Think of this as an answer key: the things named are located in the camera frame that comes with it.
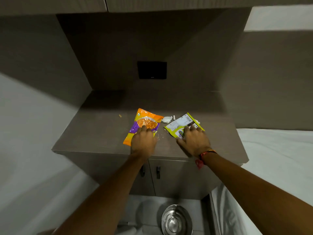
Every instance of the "plastic wrapper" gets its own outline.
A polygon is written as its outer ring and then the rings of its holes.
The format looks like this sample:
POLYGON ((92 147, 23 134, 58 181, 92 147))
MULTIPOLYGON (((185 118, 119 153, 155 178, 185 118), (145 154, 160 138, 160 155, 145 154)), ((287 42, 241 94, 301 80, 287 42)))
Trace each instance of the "plastic wrapper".
POLYGON ((137 133, 137 130, 143 125, 145 125, 147 128, 150 128, 153 132, 153 136, 155 136, 162 119, 163 116, 152 114, 151 112, 139 108, 134 124, 131 126, 131 129, 128 132, 123 144, 131 146, 131 139, 137 133))
POLYGON ((200 124, 198 123, 197 120, 195 120, 189 113, 184 114, 182 117, 174 120, 172 123, 168 124, 164 128, 169 131, 169 133, 174 137, 174 138, 183 138, 185 136, 184 134, 184 127, 194 125, 195 128, 200 127, 203 131, 205 131, 200 124))

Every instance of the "steel bowl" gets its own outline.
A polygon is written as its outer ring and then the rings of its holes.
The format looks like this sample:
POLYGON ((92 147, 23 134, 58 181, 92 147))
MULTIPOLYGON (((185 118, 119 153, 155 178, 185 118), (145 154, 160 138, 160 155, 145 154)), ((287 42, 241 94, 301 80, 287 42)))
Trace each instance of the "steel bowl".
POLYGON ((193 222, 186 209, 180 205, 170 205, 166 208, 161 220, 164 235, 191 235, 193 222))

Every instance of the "metal handle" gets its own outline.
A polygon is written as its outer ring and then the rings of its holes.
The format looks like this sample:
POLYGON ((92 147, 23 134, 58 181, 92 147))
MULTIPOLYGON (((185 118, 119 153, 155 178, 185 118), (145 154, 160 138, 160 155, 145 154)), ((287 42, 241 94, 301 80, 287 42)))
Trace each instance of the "metal handle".
POLYGON ((145 176, 145 166, 144 165, 140 169, 140 175, 141 175, 141 177, 145 176))
POLYGON ((161 167, 157 167, 156 169, 157 169, 157 171, 156 171, 156 172, 157 172, 157 173, 156 173, 156 175, 157 175, 156 178, 157 178, 157 179, 160 179, 160 170, 161 170, 161 167))

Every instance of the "tiled floor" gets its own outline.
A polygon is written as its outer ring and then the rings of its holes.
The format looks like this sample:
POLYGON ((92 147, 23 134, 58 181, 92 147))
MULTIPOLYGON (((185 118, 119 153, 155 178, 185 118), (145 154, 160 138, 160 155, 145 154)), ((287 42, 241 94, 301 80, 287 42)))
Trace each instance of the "tiled floor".
POLYGON ((164 210, 172 205, 183 206, 193 221, 193 235, 204 234, 201 202, 199 200, 170 199, 156 196, 129 195, 125 214, 120 222, 129 222, 142 227, 143 234, 161 235, 161 217, 164 210))

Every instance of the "white cloth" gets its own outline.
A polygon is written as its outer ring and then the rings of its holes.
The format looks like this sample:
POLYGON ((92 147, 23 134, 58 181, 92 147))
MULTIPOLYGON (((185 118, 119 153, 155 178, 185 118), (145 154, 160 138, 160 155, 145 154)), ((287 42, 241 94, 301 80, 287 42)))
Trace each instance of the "white cloth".
MULTIPOLYGON (((242 167, 313 205, 313 132, 238 129, 249 162, 242 167)), ((212 191, 220 234, 261 234, 224 185, 212 191)))

